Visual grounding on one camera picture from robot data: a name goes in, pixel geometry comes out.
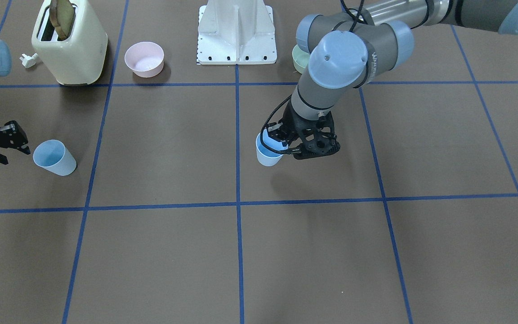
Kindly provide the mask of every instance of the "cup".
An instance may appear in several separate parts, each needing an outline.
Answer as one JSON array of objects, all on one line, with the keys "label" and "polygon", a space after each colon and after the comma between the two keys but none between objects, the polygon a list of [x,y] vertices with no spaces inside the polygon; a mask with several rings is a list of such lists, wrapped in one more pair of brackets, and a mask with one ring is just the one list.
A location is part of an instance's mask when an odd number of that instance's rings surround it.
[{"label": "cup", "polygon": [[125,64],[142,78],[154,77],[163,70],[163,49],[151,41],[142,41],[125,52]]},{"label": "cup", "polygon": [[[257,150],[257,160],[259,163],[263,164],[266,167],[274,166],[279,160],[281,160],[282,154],[277,154],[275,152],[271,152],[267,149],[263,144],[261,144],[261,140],[259,139],[259,135],[257,134],[257,138],[255,138],[255,149]],[[275,150],[284,150],[287,148],[281,142],[277,142],[273,138],[267,135],[267,130],[263,131],[263,142],[267,144],[269,147]]]},{"label": "cup", "polygon": [[298,45],[295,45],[293,51],[291,52],[291,56],[293,57],[293,66],[295,69],[297,72],[303,74],[307,64],[309,64],[309,58],[311,57],[311,54],[304,52]]},{"label": "cup", "polygon": [[57,139],[45,141],[33,152],[33,162],[56,175],[69,175],[77,168],[77,162],[65,145]]}]

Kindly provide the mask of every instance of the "white plug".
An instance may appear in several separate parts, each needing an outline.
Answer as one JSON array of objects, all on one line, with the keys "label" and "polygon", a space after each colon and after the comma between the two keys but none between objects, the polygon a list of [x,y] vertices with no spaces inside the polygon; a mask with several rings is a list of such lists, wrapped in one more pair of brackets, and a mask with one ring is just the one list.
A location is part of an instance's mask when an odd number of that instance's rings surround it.
[{"label": "white plug", "polygon": [[37,53],[33,54],[32,57],[26,54],[22,54],[19,59],[21,60],[21,63],[23,64],[23,66],[25,66],[25,68],[31,68],[35,64],[39,63],[39,61],[41,61]]}]

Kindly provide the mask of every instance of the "white plastic stand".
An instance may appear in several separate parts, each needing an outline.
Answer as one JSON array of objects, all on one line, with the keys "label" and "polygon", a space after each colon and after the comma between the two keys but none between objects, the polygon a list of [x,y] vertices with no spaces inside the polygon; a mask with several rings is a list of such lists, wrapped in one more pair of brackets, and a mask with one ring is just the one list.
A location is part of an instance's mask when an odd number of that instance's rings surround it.
[{"label": "white plastic stand", "polygon": [[263,0],[209,0],[199,8],[198,31],[200,64],[277,61],[273,9]]}]

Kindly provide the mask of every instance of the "plastic cup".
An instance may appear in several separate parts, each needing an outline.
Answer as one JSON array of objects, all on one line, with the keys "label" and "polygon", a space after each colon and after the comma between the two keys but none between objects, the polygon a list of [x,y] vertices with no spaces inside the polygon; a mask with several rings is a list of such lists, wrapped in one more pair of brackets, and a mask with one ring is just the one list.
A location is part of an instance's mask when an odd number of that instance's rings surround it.
[{"label": "plastic cup", "polygon": [[[263,142],[275,150],[284,150],[287,148],[283,143],[277,142],[273,138],[269,137],[267,135],[267,130],[263,131]],[[257,134],[257,138],[255,138],[255,149],[257,149],[257,160],[266,167],[272,167],[281,160],[282,154],[271,152],[261,144],[259,134]]]},{"label": "plastic cup", "polygon": [[291,52],[293,57],[293,66],[297,70],[297,72],[303,74],[305,72],[305,68],[307,64],[309,64],[309,58],[311,55],[309,53],[303,52],[302,49],[298,45],[295,45],[293,51]]},{"label": "plastic cup", "polygon": [[77,162],[65,145],[57,139],[45,141],[33,152],[33,162],[56,175],[69,175],[77,168]]},{"label": "plastic cup", "polygon": [[125,52],[125,64],[138,76],[150,78],[163,70],[164,55],[161,46],[151,41],[142,41]]}]

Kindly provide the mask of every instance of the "white bracket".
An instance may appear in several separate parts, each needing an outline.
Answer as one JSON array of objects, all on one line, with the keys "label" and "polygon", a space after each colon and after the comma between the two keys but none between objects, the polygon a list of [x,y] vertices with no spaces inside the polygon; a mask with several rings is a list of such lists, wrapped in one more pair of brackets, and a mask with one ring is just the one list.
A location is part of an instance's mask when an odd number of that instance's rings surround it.
[{"label": "white bracket", "polygon": [[209,0],[199,8],[199,64],[277,61],[273,9],[263,0]]}]

